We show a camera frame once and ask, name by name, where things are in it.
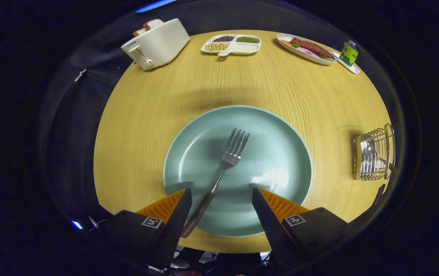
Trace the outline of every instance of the wooden table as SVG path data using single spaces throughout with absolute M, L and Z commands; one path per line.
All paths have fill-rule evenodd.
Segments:
M 228 33 L 261 37 L 260 51 L 223 59 L 200 51 L 212 36 Z M 138 211 L 166 196 L 163 164 L 178 132 L 213 108 L 251 105 L 283 117 L 305 140 L 314 174 L 304 207 L 325 207 L 347 222 L 365 211 L 386 181 L 354 180 L 350 139 L 390 123 L 378 91 L 364 72 L 308 61 L 280 46 L 276 34 L 203 33 L 166 66 L 146 72 L 131 64 L 107 102 L 95 142 L 100 205 L 113 214 Z M 179 244 L 222 253 L 270 250 L 265 234 L 231 238 L 197 228 Z

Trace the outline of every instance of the plate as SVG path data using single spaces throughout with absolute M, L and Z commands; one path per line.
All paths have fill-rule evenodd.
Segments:
M 347 70 L 349 70 L 352 73 L 359 74 L 359 72 L 360 72 L 359 69 L 354 65 L 352 65 L 352 66 L 347 65 L 347 63 L 345 63 L 344 61 L 342 61 L 340 59 L 340 54 L 338 54 L 336 52 L 330 52 L 330 54 L 332 54 L 332 56 L 334 56 L 338 62 L 340 62 L 345 68 L 347 68 Z
M 252 205 L 252 188 L 261 187 L 302 204 L 312 178 L 310 154 L 300 135 L 281 117 L 245 105 L 210 110 L 182 129 L 170 146 L 163 168 L 167 194 L 189 187 L 192 207 L 216 179 L 221 155 L 233 129 L 251 133 L 239 163 L 228 169 L 197 227 L 219 236 L 263 232 Z
M 306 59 L 309 59 L 311 61 L 314 61 L 314 62 L 317 62 L 317 63 L 320 63 L 320 64 L 324 64 L 324 65 L 332 65 L 332 64 L 337 62 L 333 58 L 327 58 L 327 57 L 324 57 L 324 56 L 321 57 L 318 54 L 313 53 L 313 52 L 311 52 L 311 51 L 309 51 L 308 49 L 305 49 L 305 48 L 302 48 L 301 50 L 297 49 L 297 48 L 293 47 L 293 45 L 291 45 L 289 43 L 293 39 L 293 37 L 295 37 L 295 38 L 297 38 L 299 40 L 307 41 L 307 42 L 310 42 L 311 44 L 317 45 L 318 47 L 320 47 L 320 48 L 324 49 L 325 51 L 327 51 L 327 49 L 325 49 L 324 47 L 321 47 L 320 45 L 318 45 L 316 43 L 313 43 L 313 42 L 311 42 L 310 40 L 308 40 L 306 38 L 303 38 L 303 37 L 300 37 L 300 36 L 291 35 L 291 34 L 286 34 L 286 33 L 280 33 L 276 37 L 277 37 L 277 41 L 283 47 L 285 47 L 289 51 L 291 51 L 291 52 L 293 52 L 293 53 L 295 53 L 295 54 L 297 54 L 299 56 L 302 56 L 302 57 L 304 57 Z
M 223 36 L 232 36 L 233 40 L 232 41 L 226 41 L 226 42 L 213 42 L 214 39 L 219 38 L 219 37 L 223 37 Z M 253 37 L 253 38 L 257 38 L 258 39 L 258 43 L 249 43 L 249 42 L 237 42 L 237 39 L 239 37 Z M 224 43 L 224 44 L 228 44 L 228 47 L 224 50 L 224 51 L 206 51 L 206 45 L 209 43 Z M 201 51 L 204 53 L 208 53 L 208 54 L 219 54 L 220 52 L 226 52 L 228 51 L 227 54 L 254 54 L 256 52 L 258 52 L 260 50 L 260 47 L 262 45 L 262 39 L 258 36 L 254 36 L 254 35 L 247 35 L 247 34 L 220 34 L 220 35 L 215 35 L 213 37 L 211 37 L 209 40 L 207 40 L 207 42 L 204 43 L 204 45 L 202 45 L 201 47 Z

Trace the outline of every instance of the meat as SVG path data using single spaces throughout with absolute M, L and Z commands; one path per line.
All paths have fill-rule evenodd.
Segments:
M 293 39 L 291 40 L 291 43 L 296 43 L 299 46 L 301 46 L 303 48 L 306 48 L 306 49 L 308 49 L 308 50 L 310 50 L 310 51 L 312 51 L 312 52 L 314 52 L 316 54 L 324 56 L 326 58 L 327 57 L 328 58 L 334 58 L 329 52 L 325 51 L 325 49 L 323 49 L 323 48 L 321 48 L 321 47 L 319 47 L 317 45 L 314 45 L 313 43 L 310 43 L 310 42 L 307 42 L 307 41 L 303 41 L 303 40 L 297 39 L 295 37 L 293 37 Z

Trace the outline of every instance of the toaster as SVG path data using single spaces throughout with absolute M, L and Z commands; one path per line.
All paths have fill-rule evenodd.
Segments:
M 167 21 L 132 38 L 121 49 L 143 70 L 173 61 L 190 37 L 178 18 Z

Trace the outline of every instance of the green can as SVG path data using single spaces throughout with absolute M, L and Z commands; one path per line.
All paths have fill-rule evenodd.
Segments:
M 352 66 L 356 62 L 357 55 L 359 51 L 357 50 L 356 44 L 349 40 L 344 43 L 344 48 L 340 53 L 340 59 L 347 65 Z

